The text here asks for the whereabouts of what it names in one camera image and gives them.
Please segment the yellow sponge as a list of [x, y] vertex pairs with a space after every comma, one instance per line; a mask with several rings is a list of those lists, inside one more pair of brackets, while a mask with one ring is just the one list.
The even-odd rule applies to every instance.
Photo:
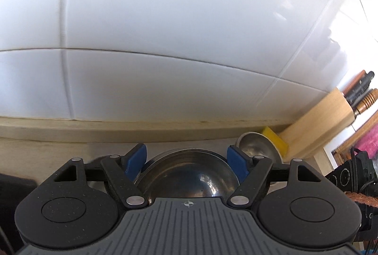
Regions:
[[278, 150], [281, 157], [285, 157], [288, 152], [288, 144], [279, 137], [272, 129], [269, 127], [264, 127], [263, 131], [261, 132], [262, 135], [267, 137], [270, 142], [272, 142], [276, 149]]

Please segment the large steel bowl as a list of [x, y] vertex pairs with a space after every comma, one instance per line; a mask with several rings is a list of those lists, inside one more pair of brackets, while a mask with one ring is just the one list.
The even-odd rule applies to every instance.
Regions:
[[240, 182], [225, 157], [206, 149], [173, 149], [150, 159], [135, 185], [149, 203], [157, 198], [220, 197], [224, 200]]

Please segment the wooden knife block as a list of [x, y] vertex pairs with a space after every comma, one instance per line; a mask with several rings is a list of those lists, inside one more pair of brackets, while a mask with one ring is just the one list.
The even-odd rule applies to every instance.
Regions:
[[304, 159], [314, 155], [317, 149], [324, 147], [354, 120], [352, 108], [341, 91], [335, 88], [279, 134], [288, 144], [283, 160], [289, 162], [294, 158]]

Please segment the wooden window frame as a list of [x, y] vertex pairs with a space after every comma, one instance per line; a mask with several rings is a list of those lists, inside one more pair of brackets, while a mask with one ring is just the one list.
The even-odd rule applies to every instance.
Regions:
[[377, 111], [350, 138], [348, 138], [339, 147], [332, 151], [334, 159], [336, 159], [335, 155], [349, 151], [349, 149], [358, 140], [365, 136], [375, 125], [377, 125]]

